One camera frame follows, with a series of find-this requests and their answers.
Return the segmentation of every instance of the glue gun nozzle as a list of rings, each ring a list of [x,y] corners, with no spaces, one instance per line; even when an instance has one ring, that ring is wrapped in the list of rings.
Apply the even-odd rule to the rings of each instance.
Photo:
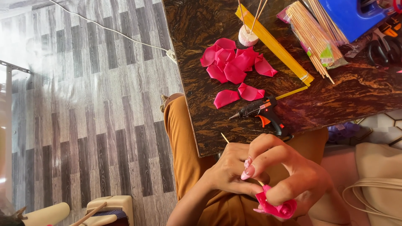
[[[233,115],[232,117],[230,117],[229,119],[235,119],[235,118],[240,118],[240,114],[236,113],[235,115]]]

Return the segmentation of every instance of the brown marble surface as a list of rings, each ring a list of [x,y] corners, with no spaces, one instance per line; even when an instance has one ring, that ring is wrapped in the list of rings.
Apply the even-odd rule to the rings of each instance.
[[[255,15],[259,1],[242,0],[242,4]],[[329,70],[336,85],[323,79],[314,69],[308,56],[298,43],[289,25],[276,18],[276,14],[294,0],[269,0],[259,21],[278,42],[315,79],[304,91],[278,100],[274,108],[290,132],[314,130],[324,126],[351,121],[381,112],[401,108],[402,70],[400,66],[376,68],[368,64],[363,50],[355,58],[346,58],[349,65]],[[241,21],[235,15],[235,0],[164,0],[170,33],[178,58],[190,117],[201,157],[222,152],[226,142],[249,143],[261,133],[275,133],[269,125],[261,127],[257,118],[229,120],[242,106],[250,102],[240,99],[216,109],[214,98],[224,89],[237,90],[231,82],[220,84],[211,79],[200,63],[204,50],[221,37],[236,41]],[[281,62],[261,41],[254,47],[263,53],[278,73],[273,77],[248,72],[247,85],[264,89],[267,95],[279,96],[301,88],[304,83]]]

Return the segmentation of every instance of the hot glue gun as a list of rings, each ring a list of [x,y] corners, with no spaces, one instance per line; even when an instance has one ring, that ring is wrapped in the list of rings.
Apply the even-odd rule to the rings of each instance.
[[[288,128],[282,123],[278,116],[273,112],[273,108],[277,105],[274,96],[263,97],[260,101],[255,101],[240,109],[235,115],[229,119],[243,117],[260,117],[263,122],[263,128],[272,122],[276,130],[277,136],[289,135]]]

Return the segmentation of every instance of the orange trigger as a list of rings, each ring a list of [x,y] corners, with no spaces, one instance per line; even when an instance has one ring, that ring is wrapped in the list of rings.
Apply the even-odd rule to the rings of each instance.
[[[271,121],[269,119],[265,118],[264,116],[257,115],[256,117],[260,117],[261,121],[263,122],[263,128],[265,127],[265,125],[268,125],[269,123],[271,123]]]

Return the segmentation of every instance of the wooden floor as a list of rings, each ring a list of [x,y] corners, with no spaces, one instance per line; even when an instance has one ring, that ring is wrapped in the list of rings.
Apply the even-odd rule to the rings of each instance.
[[[58,1],[136,40],[172,48],[160,0]],[[164,225],[176,193],[159,106],[161,94],[182,92],[178,67],[164,51],[47,0],[2,1],[0,18],[0,59],[34,72],[13,71],[15,208],[67,202],[71,214],[60,225],[69,225],[92,199],[131,195],[136,225]]]

